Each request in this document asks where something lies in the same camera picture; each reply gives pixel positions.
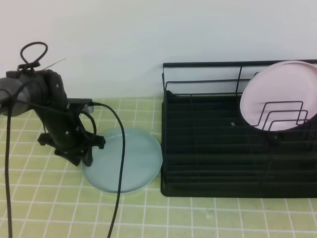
white wall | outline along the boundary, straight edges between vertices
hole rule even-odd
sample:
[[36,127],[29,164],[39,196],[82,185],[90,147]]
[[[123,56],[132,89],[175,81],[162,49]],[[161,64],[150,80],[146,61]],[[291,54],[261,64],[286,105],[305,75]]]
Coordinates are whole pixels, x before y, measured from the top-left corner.
[[316,0],[0,4],[0,75],[22,63],[22,46],[44,41],[43,66],[66,58],[52,70],[69,97],[159,95],[163,62],[317,59]]

dish rack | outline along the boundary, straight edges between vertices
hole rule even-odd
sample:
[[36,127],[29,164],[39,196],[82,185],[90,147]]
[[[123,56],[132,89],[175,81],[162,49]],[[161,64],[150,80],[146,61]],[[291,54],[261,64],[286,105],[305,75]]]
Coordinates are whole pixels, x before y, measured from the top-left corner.
[[[303,60],[317,64],[317,60]],[[297,103],[297,127],[264,131],[241,116],[239,84],[245,67],[268,66],[279,61],[164,63],[162,103],[161,192],[165,196],[190,197],[317,197],[317,117],[307,120],[302,101]],[[235,79],[166,79],[167,68],[237,67]],[[170,85],[234,83],[235,91],[173,93]],[[276,121],[270,122],[269,128]]]

green tile countertop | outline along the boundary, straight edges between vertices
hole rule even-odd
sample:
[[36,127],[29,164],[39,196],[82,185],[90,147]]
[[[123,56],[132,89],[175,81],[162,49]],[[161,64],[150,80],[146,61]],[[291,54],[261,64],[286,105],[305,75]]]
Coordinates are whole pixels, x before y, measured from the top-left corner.
[[[97,100],[113,107],[124,126],[161,138],[161,98]],[[98,132],[119,126],[95,108]],[[87,130],[91,123],[82,121]],[[0,121],[0,238],[7,237],[4,187],[6,120]],[[80,167],[40,146],[34,112],[12,119],[10,189],[15,238],[104,238],[115,195],[91,187]],[[113,238],[317,238],[317,199],[174,198],[146,188],[122,195]]]

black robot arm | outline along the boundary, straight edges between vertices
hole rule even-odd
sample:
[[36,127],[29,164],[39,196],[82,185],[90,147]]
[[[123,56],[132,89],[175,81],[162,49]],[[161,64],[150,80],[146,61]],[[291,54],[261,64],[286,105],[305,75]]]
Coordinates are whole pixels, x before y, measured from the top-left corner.
[[[26,62],[0,79],[0,113],[7,114],[14,101],[12,96],[16,95],[12,116],[33,109],[48,131],[40,135],[41,145],[52,146],[56,155],[76,166],[80,161],[90,166],[92,147],[103,149],[106,142],[104,137],[96,135],[95,122],[84,111],[92,105],[92,99],[67,98],[61,76],[52,70],[35,71],[34,67],[39,65],[38,61]],[[92,120],[94,133],[85,130],[79,117],[81,113]]]

light blue plate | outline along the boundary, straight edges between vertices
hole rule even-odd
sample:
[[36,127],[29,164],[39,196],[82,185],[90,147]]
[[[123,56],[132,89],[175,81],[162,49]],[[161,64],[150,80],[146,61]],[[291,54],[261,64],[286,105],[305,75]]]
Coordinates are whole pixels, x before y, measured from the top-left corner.
[[[125,156],[121,193],[143,188],[159,173],[162,152],[158,141],[137,128],[125,128]],[[109,193],[117,193],[122,155],[122,133],[120,128],[104,132],[106,144],[103,150],[93,147],[93,163],[82,171],[94,187]]]

